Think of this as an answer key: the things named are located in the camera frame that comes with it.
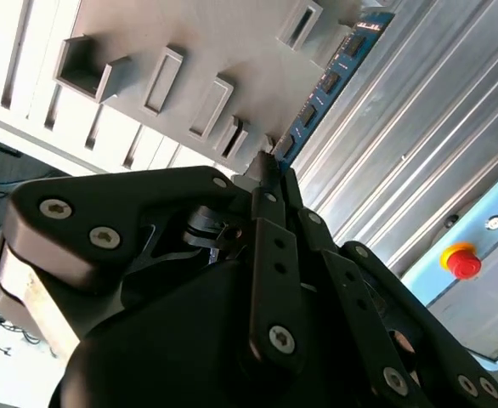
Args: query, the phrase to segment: blue circuit board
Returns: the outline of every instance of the blue circuit board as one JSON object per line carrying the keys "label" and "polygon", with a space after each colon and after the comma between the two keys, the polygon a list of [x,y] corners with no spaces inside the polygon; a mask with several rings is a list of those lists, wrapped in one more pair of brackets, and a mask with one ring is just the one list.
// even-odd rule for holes
{"label": "blue circuit board", "polygon": [[383,12],[363,14],[351,35],[344,40],[289,131],[273,151],[283,173],[294,162],[393,17],[394,14]]}

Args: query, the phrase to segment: memory chip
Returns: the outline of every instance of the memory chip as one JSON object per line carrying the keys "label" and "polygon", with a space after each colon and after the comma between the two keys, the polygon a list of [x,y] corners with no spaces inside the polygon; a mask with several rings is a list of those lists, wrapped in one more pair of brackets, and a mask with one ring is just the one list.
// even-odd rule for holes
{"label": "memory chip", "polygon": [[313,105],[307,105],[302,113],[300,114],[300,121],[302,122],[303,126],[305,128],[308,127],[308,125],[311,123],[312,119],[315,117],[317,114],[317,110]]}
{"label": "memory chip", "polygon": [[354,58],[356,57],[357,53],[360,50],[360,47],[362,47],[362,44],[364,44],[366,41],[365,37],[362,36],[354,36],[349,40],[349,43],[345,50],[343,51],[346,55]]}
{"label": "memory chip", "polygon": [[336,87],[337,83],[342,79],[336,72],[330,71],[328,75],[323,79],[320,87],[325,92],[325,94],[330,94],[332,90]]}

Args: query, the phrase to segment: corrugated metal panel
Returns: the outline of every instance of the corrugated metal panel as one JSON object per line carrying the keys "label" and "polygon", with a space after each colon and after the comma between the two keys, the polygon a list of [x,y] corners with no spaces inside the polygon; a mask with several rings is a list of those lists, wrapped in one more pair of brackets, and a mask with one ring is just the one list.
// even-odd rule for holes
{"label": "corrugated metal panel", "polygon": [[498,0],[395,12],[295,168],[338,243],[401,273],[498,178]]}

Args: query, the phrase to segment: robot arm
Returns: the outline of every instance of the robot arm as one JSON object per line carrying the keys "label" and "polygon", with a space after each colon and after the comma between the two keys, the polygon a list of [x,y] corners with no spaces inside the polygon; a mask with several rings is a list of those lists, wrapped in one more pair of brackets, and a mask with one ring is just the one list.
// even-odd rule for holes
{"label": "robot arm", "polygon": [[67,363],[51,406],[498,407],[369,248],[336,246],[292,170],[261,153],[246,176],[251,192],[192,167],[12,194],[0,311]]}

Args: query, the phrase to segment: red emergency stop button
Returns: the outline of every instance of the red emergency stop button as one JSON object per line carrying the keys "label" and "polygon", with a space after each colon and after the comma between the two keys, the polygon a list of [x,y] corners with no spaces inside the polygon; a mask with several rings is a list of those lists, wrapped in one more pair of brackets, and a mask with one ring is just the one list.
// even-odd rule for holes
{"label": "red emergency stop button", "polygon": [[463,249],[450,255],[447,266],[457,279],[471,279],[481,270],[481,261],[471,251]]}
{"label": "red emergency stop button", "polygon": [[471,279],[481,270],[481,261],[476,256],[476,248],[467,242],[447,248],[439,262],[457,279]]}

